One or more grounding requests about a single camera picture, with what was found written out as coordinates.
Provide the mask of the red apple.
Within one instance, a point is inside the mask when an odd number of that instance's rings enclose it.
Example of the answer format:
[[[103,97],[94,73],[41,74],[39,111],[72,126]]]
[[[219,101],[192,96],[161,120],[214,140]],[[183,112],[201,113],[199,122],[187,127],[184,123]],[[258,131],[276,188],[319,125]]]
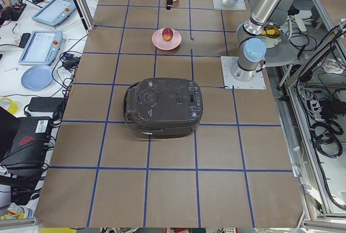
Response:
[[[171,28],[164,28],[162,30],[162,38],[164,41],[169,42],[172,40],[174,32]]]

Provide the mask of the pink plate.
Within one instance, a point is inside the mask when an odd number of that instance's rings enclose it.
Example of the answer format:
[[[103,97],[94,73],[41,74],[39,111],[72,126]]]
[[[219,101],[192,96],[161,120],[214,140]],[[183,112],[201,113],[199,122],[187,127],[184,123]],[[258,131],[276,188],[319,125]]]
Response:
[[[172,50],[177,48],[182,41],[181,34],[171,28],[162,28],[152,35],[152,43],[161,50]]]

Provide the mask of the glass pot lid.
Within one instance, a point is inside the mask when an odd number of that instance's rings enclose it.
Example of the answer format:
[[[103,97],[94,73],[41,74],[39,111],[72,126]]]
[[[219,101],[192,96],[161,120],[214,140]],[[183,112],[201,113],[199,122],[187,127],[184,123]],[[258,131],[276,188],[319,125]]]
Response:
[[[260,39],[265,43],[267,49],[271,49],[282,41],[281,28],[272,22],[268,22],[261,33]]]

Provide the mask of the blue teach pendant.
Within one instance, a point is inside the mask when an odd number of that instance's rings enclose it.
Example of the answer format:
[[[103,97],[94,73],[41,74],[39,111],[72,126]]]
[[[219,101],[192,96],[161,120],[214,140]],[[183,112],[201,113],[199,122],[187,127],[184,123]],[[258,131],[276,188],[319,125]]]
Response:
[[[18,60],[20,65],[50,65],[63,40],[61,31],[33,31]]]
[[[63,23],[74,11],[76,6],[72,0],[52,0],[42,7],[31,18],[33,21],[49,26]]]

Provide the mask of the black rice cooker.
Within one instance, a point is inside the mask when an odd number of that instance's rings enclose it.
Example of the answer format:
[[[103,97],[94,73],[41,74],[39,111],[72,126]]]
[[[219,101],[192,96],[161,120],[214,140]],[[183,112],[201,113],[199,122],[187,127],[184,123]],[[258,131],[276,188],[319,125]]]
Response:
[[[184,78],[147,78],[125,92],[123,115],[132,129],[154,136],[183,136],[203,115],[199,85]]]

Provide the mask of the black power adapter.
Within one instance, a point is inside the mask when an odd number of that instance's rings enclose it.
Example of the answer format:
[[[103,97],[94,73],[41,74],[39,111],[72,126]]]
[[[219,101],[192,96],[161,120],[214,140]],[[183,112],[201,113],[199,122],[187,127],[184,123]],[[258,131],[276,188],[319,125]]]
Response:
[[[61,97],[33,97],[28,105],[30,112],[55,112],[63,103]]]

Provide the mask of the yellow tape roll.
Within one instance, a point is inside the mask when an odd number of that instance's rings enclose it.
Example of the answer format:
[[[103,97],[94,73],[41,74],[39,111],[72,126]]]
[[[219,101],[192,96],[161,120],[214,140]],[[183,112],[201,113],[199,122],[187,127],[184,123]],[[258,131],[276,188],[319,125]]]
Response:
[[[10,98],[2,97],[0,99],[0,106],[12,115],[14,115],[18,111],[17,103]]]

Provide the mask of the black computer box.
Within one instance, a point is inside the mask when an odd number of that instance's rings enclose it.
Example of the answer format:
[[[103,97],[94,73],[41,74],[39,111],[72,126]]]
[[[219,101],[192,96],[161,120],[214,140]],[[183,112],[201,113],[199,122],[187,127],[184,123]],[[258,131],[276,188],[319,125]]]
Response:
[[[8,168],[42,165],[52,126],[50,117],[17,118],[1,108],[1,165]]]

